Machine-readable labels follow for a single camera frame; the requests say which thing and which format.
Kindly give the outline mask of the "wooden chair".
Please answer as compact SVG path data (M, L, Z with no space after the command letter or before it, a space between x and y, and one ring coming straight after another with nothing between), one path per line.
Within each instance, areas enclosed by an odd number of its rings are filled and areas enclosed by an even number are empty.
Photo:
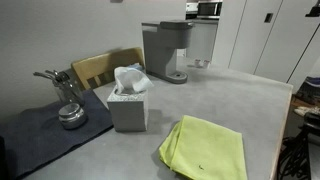
M71 63L85 90L92 89L89 80L93 79L96 86L105 85L114 80L114 70L117 67L126 67L138 63L144 67L142 49L140 47L109 52Z

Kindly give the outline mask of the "white tissue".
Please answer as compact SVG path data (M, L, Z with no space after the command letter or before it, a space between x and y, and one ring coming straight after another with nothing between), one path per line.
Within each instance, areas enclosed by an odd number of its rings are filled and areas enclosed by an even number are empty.
M118 67L114 76L118 94L137 94L153 87L146 74L134 68Z

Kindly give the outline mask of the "yellow-green microfiber towel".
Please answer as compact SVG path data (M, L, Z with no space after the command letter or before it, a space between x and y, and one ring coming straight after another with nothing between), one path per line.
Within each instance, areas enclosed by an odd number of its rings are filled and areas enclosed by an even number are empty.
M160 145L159 159L191 180L248 180L242 134L188 115Z

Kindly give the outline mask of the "glass jar with metal tools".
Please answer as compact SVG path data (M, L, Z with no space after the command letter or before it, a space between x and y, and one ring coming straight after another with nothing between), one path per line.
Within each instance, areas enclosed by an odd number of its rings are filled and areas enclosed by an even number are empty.
M62 103L77 103L81 107L85 105L78 82L71 79L65 71L58 72L56 70L46 70L44 73L34 72L33 75L49 79Z

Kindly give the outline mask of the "microwave oven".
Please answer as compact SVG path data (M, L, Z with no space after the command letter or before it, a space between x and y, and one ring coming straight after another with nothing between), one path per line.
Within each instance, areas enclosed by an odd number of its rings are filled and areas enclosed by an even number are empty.
M219 19L223 0L200 0L198 2L198 18Z

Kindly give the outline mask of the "coffee pod near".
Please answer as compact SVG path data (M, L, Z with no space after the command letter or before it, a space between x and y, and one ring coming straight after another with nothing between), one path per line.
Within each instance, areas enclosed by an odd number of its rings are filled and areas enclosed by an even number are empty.
M203 67L207 69L207 68L210 66L210 63L211 63L211 61L209 61L209 60L204 60L204 62L203 62Z

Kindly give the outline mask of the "dark blue cloth mat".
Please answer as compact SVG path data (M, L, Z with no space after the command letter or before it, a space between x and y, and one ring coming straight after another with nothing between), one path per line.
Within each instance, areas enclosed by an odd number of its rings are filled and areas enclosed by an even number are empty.
M111 113L92 90L83 93L86 122L66 130L59 122L60 102L26 109L0 124L10 179L20 179L93 140L113 127Z

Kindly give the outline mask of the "black tripod stand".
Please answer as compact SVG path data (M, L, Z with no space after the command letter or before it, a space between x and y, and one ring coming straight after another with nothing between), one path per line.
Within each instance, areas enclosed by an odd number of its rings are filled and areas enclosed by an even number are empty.
M306 113L299 129L296 137L285 137L282 140L284 148L279 154L276 180L283 180L285 177L311 180L309 135L320 136L320 115Z

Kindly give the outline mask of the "grey pod coffee maker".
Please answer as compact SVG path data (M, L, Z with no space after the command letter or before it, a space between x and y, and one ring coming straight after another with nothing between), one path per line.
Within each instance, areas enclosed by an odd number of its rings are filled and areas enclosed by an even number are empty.
M177 70L177 50L190 44L194 24L187 20L142 23L146 73L173 84L184 84L188 75Z

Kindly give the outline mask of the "round metal lid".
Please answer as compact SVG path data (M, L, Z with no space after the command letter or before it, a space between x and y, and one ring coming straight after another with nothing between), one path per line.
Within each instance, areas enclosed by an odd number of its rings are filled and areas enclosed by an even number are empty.
M63 106L59 111L59 121L64 129L75 129L84 124L87 115L77 103L70 103Z

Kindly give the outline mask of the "grey tissue box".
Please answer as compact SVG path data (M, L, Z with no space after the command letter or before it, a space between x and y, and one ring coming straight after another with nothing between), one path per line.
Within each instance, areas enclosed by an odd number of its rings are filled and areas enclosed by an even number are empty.
M112 122L117 132L143 132L148 123L148 92L119 94L115 86L107 98Z

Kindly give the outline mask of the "coffee pod far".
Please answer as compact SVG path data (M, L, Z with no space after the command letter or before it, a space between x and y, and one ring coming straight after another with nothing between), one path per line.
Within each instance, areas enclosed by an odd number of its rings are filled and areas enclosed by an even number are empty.
M201 60L195 59L194 65L195 65L196 67L201 67Z

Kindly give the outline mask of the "coffee pod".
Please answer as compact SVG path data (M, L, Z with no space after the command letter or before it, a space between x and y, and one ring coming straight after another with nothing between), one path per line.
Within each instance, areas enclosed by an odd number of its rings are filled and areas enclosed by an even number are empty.
M210 66L210 63L211 63L211 61L209 61L209 60L204 60L204 62L203 62L203 67L207 69L207 68Z
M194 65L195 65L196 67L201 67L201 60L195 59Z

